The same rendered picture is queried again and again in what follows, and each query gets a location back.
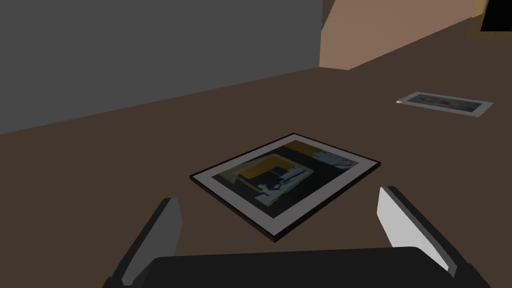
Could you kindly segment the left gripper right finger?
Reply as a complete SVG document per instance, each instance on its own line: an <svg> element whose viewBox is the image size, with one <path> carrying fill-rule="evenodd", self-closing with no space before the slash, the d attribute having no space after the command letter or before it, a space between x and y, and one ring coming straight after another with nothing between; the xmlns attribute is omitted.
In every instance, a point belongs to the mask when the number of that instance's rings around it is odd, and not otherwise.
<svg viewBox="0 0 512 288"><path fill-rule="evenodd" d="M476 268L397 187L380 187L376 214L393 248L419 249L453 280L454 288L489 288Z"/></svg>

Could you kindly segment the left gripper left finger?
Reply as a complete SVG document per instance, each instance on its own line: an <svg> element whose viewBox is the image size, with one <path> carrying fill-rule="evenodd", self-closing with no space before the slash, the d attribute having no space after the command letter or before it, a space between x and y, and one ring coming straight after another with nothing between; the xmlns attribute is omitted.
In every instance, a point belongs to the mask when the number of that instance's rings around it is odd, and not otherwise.
<svg viewBox="0 0 512 288"><path fill-rule="evenodd" d="M182 226L178 200L162 200L102 288L143 288L152 261L175 254Z"/></svg>

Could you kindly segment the white-framed picture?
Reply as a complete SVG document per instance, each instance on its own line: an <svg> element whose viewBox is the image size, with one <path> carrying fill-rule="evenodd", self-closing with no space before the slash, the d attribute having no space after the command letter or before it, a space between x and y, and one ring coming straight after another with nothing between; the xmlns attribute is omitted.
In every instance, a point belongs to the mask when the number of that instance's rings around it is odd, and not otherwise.
<svg viewBox="0 0 512 288"><path fill-rule="evenodd" d="M423 93L419 91L396 100L396 103L475 118L481 117L493 105L492 102L488 101Z"/></svg>

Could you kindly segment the black-framed picture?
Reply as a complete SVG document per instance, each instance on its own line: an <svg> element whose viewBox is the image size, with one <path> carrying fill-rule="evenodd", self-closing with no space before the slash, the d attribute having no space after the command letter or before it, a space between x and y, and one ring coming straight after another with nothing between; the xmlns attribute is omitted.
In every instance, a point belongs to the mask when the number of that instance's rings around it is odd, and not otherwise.
<svg viewBox="0 0 512 288"><path fill-rule="evenodd" d="M198 171L190 180L277 242L380 165L293 133Z"/></svg>

